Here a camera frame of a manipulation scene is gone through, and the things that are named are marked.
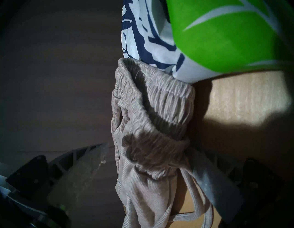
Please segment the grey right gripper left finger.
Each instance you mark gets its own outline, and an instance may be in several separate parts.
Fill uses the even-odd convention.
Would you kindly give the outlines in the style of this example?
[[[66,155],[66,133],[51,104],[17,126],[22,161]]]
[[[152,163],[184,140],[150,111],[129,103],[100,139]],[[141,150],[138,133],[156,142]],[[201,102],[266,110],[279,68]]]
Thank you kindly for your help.
[[[107,143],[74,149],[48,161],[35,156],[6,177],[6,200],[28,214],[65,214],[90,186],[109,150]]]

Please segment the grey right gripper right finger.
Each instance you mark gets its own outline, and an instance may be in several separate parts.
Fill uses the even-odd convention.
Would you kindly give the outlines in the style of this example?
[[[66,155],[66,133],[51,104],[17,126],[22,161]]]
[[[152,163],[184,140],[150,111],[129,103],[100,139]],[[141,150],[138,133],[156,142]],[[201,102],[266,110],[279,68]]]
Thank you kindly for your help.
[[[255,158],[233,157],[189,147],[185,154],[200,189],[216,208],[220,224],[262,224],[283,180]]]

